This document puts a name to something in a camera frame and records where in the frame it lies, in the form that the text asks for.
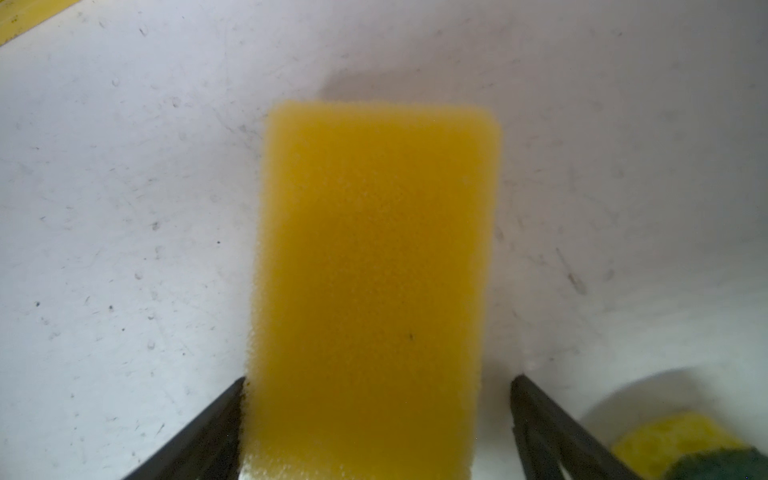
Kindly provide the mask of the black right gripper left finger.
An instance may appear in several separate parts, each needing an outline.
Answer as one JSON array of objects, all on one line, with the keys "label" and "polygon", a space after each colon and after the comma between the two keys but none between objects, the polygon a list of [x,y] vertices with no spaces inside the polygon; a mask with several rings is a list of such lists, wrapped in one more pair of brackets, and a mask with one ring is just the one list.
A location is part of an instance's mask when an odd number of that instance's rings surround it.
[{"label": "black right gripper left finger", "polygon": [[244,384],[237,379],[126,480],[237,479]]}]

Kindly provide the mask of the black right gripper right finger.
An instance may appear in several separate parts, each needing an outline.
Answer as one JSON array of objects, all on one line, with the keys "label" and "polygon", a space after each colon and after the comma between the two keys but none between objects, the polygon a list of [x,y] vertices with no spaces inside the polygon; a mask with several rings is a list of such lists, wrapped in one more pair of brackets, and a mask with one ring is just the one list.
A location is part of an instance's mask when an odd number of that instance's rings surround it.
[{"label": "black right gripper right finger", "polygon": [[640,479],[527,376],[512,380],[509,405],[527,479]]}]

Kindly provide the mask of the yellow sponge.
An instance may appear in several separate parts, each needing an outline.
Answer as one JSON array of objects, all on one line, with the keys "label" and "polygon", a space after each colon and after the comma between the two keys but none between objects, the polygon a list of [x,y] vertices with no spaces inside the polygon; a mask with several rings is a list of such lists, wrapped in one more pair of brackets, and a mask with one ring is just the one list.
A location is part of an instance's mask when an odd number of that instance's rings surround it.
[{"label": "yellow sponge", "polygon": [[501,131],[487,110],[267,116],[247,479],[467,479]]}]

